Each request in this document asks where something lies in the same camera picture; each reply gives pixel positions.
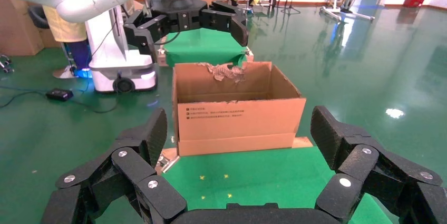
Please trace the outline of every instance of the green floor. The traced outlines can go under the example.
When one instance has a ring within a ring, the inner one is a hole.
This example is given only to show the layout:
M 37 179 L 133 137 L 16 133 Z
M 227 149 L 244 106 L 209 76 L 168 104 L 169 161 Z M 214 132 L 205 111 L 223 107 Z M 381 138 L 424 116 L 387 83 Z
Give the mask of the green floor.
M 302 13 L 290 18 L 282 13 L 272 18 L 256 13 L 250 22 L 249 47 L 256 61 L 273 61 L 307 97 L 300 136 L 310 136 L 312 108 L 325 105 L 339 120 L 364 127 L 389 150 L 447 179 L 447 14 L 431 9 L 418 13 L 409 9 L 377 9 L 372 6 L 374 2 L 363 0 L 359 9 L 364 14 L 374 14 L 374 23 L 350 22 L 339 26 L 338 32 L 334 32 L 335 23 L 319 16 L 318 9 L 313 7 L 300 8 Z M 86 88 L 86 80 L 57 80 L 51 76 L 54 69 L 65 63 L 59 49 L 13 60 L 15 73 L 0 73 L 1 86 Z M 1 109 L 0 223 L 37 223 L 60 174 L 105 151 L 121 130 L 145 121 L 155 107 L 163 107 L 169 114 L 167 147 L 171 147 L 171 82 L 172 70 L 162 68 L 157 91 L 120 95 L 118 108 L 107 114 L 95 114 L 73 103 L 49 102 L 37 95 L 20 97 Z M 1 89 L 0 104 L 15 93 Z M 92 85 L 81 93 L 75 91 L 77 100 L 99 110 L 115 104 L 115 96 L 95 94 Z M 405 114 L 395 119 L 387 115 L 387 109 Z M 309 151 L 318 156 L 316 149 L 290 150 L 282 153 L 286 156 L 283 160 L 270 162 L 293 167 L 297 164 L 290 163 L 287 156 L 290 153 L 305 156 Z M 244 165 L 245 157 L 256 158 L 256 155 L 239 156 L 240 162 L 235 163 Z M 299 165 L 315 165 L 314 160 L 318 158 L 304 160 Z M 182 167 L 188 162 L 204 163 L 191 159 L 181 162 Z M 245 170 L 249 174 L 247 179 L 252 178 L 250 167 Z M 279 180 L 284 176 L 284 183 L 290 179 L 297 185 L 312 183 L 299 176 L 288 176 L 290 170 L 283 170 L 285 173 L 276 174 Z M 245 191 L 246 195 L 255 190 L 249 182 L 239 186 L 237 190 Z M 296 204 L 290 203 L 291 186 L 285 188 L 278 189 L 274 198 L 263 197 L 258 201 L 303 207 L 298 199 Z M 245 198 L 235 196 L 235 199 L 247 202 Z M 199 203 L 193 206 L 202 207 Z M 139 223 L 124 200 L 110 208 L 98 223 Z

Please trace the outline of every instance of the stool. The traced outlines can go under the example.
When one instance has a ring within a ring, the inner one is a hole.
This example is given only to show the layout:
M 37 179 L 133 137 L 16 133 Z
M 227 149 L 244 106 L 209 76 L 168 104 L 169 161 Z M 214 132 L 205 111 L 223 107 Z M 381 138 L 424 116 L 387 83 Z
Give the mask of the stool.
M 247 0 L 247 4 L 245 8 L 242 8 L 244 12 L 253 12 L 253 8 L 250 6 L 251 3 L 253 3 L 254 0 Z
M 33 21 L 33 24 L 37 28 L 50 29 L 50 26 L 48 25 L 48 20 L 46 19 L 45 13 L 43 11 L 43 7 L 41 5 L 29 6 L 28 13 L 31 17 L 31 20 Z M 76 76 L 74 75 L 74 70 L 76 69 L 76 67 L 73 65 L 74 60 L 67 53 L 67 49 L 65 48 L 64 43 L 61 43 L 61 48 L 65 54 L 65 57 L 69 61 L 69 65 L 63 69 L 55 70 L 53 72 L 53 76 L 55 78 L 59 78 L 59 79 L 76 78 Z

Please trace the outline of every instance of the metal stand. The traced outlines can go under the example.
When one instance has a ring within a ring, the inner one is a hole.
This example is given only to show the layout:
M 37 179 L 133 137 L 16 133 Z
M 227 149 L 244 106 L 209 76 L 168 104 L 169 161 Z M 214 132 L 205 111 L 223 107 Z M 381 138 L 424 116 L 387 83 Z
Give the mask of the metal stand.
M 355 0 L 346 0 L 344 3 L 344 9 L 348 12 L 343 12 L 342 9 L 337 6 L 337 0 L 332 0 L 332 7 L 329 8 L 329 7 L 322 6 L 320 8 L 320 12 L 326 13 L 327 15 L 329 15 L 331 18 L 337 20 L 338 22 L 342 21 L 342 17 L 337 15 L 336 13 L 344 14 L 348 17 L 350 17 L 350 16 L 360 17 L 360 18 L 369 20 L 371 22 L 375 19 L 375 17 L 373 17 L 373 16 L 367 16 L 367 15 L 363 15 L 360 13 L 354 13 L 354 12 L 349 11 L 350 7 L 354 4 L 354 2 L 355 2 Z
M 283 13 L 287 13 L 288 15 L 301 14 L 301 11 L 299 11 L 299 10 L 293 8 L 293 6 L 292 6 L 292 2 L 293 2 L 293 0 L 290 0 L 290 4 L 289 4 L 289 6 L 287 6 L 287 2 L 288 2 L 288 0 L 286 0 L 286 4 L 284 5 L 284 9 L 282 9 L 281 12 L 283 12 Z

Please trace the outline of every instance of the torn cardboard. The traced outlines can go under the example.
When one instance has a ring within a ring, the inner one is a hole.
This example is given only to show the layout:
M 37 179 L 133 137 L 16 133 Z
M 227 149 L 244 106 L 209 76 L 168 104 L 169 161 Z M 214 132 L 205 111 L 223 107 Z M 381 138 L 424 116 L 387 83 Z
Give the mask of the torn cardboard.
M 217 81 L 222 81 L 224 78 L 233 79 L 235 83 L 244 80 L 243 67 L 231 66 L 229 64 L 213 66 L 209 63 L 200 63 L 200 65 L 206 66 Z
M 181 156 L 291 148 L 306 103 L 271 62 L 176 64 L 172 96 Z

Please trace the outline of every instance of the wheel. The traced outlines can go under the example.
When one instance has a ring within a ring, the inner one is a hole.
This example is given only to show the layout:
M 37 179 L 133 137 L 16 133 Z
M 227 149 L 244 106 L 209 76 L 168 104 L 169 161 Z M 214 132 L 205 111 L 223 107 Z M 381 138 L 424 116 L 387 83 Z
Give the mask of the wheel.
M 120 77 L 113 82 L 113 89 L 119 93 L 128 93 L 135 90 L 135 84 L 127 77 Z

